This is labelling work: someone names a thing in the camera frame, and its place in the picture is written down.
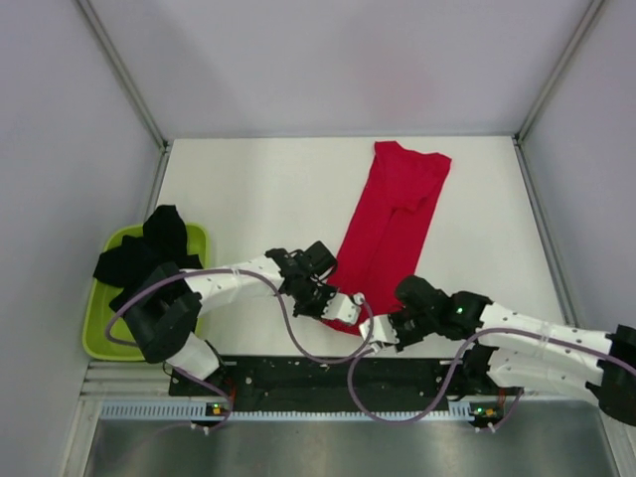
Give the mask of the black t shirt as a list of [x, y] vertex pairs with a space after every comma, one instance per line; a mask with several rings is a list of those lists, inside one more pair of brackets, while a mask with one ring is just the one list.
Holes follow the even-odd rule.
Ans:
[[161, 264], [174, 262], [179, 268], [202, 269], [199, 256], [189, 254], [187, 245], [186, 225], [176, 206], [158, 206], [143, 224], [141, 237], [125, 235], [121, 245], [99, 256], [93, 277], [122, 289], [109, 308], [113, 312], [120, 309]]

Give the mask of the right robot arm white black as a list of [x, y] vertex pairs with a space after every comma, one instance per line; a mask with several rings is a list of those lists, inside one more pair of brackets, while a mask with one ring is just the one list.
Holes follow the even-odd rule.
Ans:
[[635, 423], [635, 330], [569, 327], [533, 318], [469, 291], [451, 295], [421, 277], [405, 278], [388, 316], [402, 350], [438, 335], [461, 344], [464, 382], [484, 394], [493, 387], [559, 394], [597, 405]]

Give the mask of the red t shirt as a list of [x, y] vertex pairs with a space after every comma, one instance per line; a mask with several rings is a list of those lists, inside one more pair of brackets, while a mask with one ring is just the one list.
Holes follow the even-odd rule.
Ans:
[[415, 274], [450, 169], [451, 159], [441, 153], [377, 142], [328, 283], [343, 293], [363, 293], [377, 315], [395, 310], [395, 289]]

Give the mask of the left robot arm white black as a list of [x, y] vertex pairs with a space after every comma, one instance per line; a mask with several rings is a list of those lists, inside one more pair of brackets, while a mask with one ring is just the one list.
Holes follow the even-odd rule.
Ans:
[[273, 248], [225, 268], [184, 271], [172, 262], [155, 268], [126, 308], [123, 320], [143, 359], [163, 362], [191, 375], [193, 385], [214, 394], [224, 385], [223, 362], [215, 348], [195, 334], [200, 315], [249, 298], [286, 295], [295, 316], [353, 324], [352, 299], [325, 282], [337, 260], [320, 241], [305, 250]]

